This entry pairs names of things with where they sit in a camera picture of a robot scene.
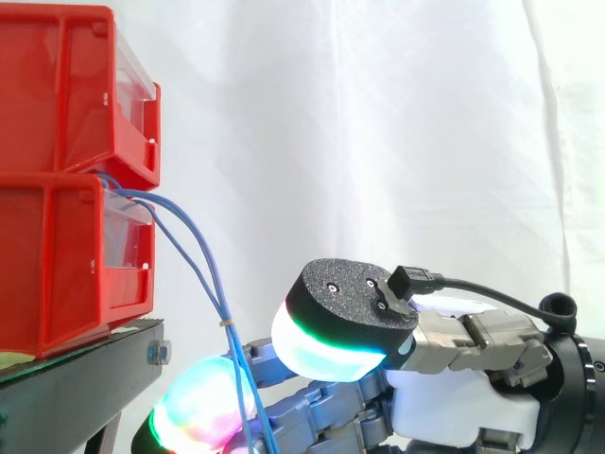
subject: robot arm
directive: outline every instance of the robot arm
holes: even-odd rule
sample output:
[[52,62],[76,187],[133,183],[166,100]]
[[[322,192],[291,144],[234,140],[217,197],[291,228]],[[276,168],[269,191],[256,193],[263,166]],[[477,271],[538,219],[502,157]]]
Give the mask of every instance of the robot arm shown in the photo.
[[[593,428],[605,420],[605,379],[593,358],[603,359],[605,342],[574,334],[571,298],[541,304],[553,315],[544,317],[552,326],[545,334],[523,314],[418,296],[441,284],[438,275],[403,267],[393,274],[346,260],[305,267],[272,341],[246,347],[259,388],[295,375],[321,380],[267,408],[281,452],[401,452],[379,446],[393,433],[420,441],[408,453],[436,452],[435,445],[593,452],[602,443]],[[254,423],[252,431],[255,449],[266,452]],[[222,452],[245,446],[237,433]],[[133,452],[150,451],[133,443]]]

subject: glowing led light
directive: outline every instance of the glowing led light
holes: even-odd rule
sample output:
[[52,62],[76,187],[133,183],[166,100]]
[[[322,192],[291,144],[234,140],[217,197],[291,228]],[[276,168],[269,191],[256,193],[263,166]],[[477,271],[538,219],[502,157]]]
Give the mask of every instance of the glowing led light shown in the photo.
[[321,381],[356,381],[378,366],[382,353],[347,350],[320,342],[297,326],[283,304],[271,327],[273,348],[292,372]]
[[[241,375],[250,417],[254,396]],[[233,362],[206,358],[177,378],[154,407],[150,425],[160,445],[177,454],[218,452],[242,427]]]

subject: white curtain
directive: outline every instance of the white curtain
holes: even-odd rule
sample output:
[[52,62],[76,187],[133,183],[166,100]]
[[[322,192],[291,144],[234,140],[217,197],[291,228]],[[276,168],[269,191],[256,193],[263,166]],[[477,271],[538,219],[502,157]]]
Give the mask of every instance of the white curtain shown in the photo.
[[[534,305],[568,291],[580,333],[602,335],[599,3],[108,2],[163,88],[158,192],[213,246],[244,341],[269,335],[303,265],[326,256]],[[227,350],[193,272],[157,244],[153,315],[173,360],[125,409],[120,453],[179,373]]]

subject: red storage bin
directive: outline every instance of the red storage bin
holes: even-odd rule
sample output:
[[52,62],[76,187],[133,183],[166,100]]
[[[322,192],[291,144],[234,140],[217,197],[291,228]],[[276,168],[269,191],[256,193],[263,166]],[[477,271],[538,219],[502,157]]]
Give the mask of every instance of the red storage bin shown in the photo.
[[96,176],[0,174],[0,213],[0,352],[44,358],[152,309],[152,218]]
[[0,171],[160,179],[160,87],[105,7],[0,3]]

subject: transparent bin front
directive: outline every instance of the transparent bin front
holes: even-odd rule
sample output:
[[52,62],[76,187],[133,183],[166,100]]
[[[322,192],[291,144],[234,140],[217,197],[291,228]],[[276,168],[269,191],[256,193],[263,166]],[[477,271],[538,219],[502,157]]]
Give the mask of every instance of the transparent bin front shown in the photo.
[[105,191],[104,256],[109,268],[146,268],[139,264],[140,229],[151,225],[148,210],[129,199]]
[[122,114],[140,133],[144,134],[145,101],[156,97],[155,85],[136,59],[126,40],[117,33],[115,55],[115,82],[117,101]]

